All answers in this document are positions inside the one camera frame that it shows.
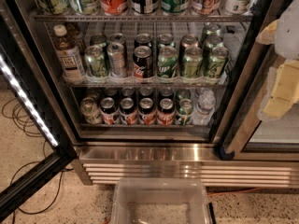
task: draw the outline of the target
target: plastic bin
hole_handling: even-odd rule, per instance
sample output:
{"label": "plastic bin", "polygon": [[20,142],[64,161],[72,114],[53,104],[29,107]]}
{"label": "plastic bin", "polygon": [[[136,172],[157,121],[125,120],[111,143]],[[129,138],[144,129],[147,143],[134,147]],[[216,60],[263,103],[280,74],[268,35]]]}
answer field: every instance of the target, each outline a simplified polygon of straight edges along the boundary
{"label": "plastic bin", "polygon": [[200,180],[122,178],[115,187],[112,224],[211,223]]}

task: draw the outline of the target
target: bottle cap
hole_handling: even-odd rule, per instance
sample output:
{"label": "bottle cap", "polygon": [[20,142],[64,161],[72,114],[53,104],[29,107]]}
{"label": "bottle cap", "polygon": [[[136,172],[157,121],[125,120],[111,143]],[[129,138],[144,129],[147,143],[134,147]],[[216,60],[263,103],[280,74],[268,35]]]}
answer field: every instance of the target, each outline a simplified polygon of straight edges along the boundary
{"label": "bottle cap", "polygon": [[54,26],[54,32],[57,36],[63,36],[67,33],[65,26],[63,26],[63,25]]}

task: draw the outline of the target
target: terrazzo floor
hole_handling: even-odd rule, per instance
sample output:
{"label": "terrazzo floor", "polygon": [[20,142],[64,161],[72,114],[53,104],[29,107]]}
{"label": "terrazzo floor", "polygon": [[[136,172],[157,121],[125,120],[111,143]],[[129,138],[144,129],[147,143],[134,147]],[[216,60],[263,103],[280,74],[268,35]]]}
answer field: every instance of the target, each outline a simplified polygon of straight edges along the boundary
{"label": "terrazzo floor", "polygon": [[[0,108],[13,99],[13,93],[0,85]],[[51,153],[43,147],[42,137],[28,137],[12,119],[0,117],[0,191],[9,185],[11,177],[29,161],[41,161]],[[54,199],[61,174],[21,206],[27,212],[37,212]],[[208,194],[233,189],[207,188]],[[16,212],[15,224],[102,224],[111,216],[114,186],[83,186],[74,172],[63,174],[62,185],[54,205],[38,215]],[[247,193],[211,195],[216,223],[291,224],[299,223],[299,189],[260,189]],[[10,215],[2,224],[11,224]]]}

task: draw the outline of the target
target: led light strip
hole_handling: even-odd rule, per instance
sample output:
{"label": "led light strip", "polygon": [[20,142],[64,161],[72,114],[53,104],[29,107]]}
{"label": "led light strip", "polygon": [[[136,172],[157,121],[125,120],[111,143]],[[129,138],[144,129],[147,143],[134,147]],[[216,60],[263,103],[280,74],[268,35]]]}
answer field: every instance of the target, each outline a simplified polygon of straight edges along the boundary
{"label": "led light strip", "polygon": [[3,71],[3,73],[6,75],[9,83],[12,85],[12,87],[15,89],[15,91],[19,94],[20,98],[24,101],[25,105],[27,106],[29,112],[31,115],[35,118],[37,124],[41,128],[41,130],[44,132],[44,134],[49,138],[49,142],[54,146],[58,146],[58,142],[53,137],[52,133],[46,126],[44,120],[39,116],[37,111],[35,110],[34,106],[32,105],[31,101],[28,99],[28,96],[21,88],[18,80],[13,76],[11,73],[7,63],[3,60],[2,56],[0,55],[0,68]]}

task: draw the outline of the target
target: refrigerator door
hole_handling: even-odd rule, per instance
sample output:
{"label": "refrigerator door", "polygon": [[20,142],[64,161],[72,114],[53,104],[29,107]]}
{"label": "refrigerator door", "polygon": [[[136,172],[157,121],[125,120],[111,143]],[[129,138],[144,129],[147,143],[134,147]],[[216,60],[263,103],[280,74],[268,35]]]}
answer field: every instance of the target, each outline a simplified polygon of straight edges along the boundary
{"label": "refrigerator door", "polygon": [[11,10],[7,7],[6,0],[0,0],[0,27],[1,73],[16,93],[23,108],[31,115],[36,127],[53,148],[53,153],[45,160],[0,193],[1,222],[61,172],[77,155],[65,129],[57,119],[57,113],[49,103],[48,98],[52,95],[52,91],[45,87],[42,89],[42,80],[37,80],[33,75],[31,65],[37,62],[36,57],[29,49],[30,45],[27,43],[29,41],[24,39]]}

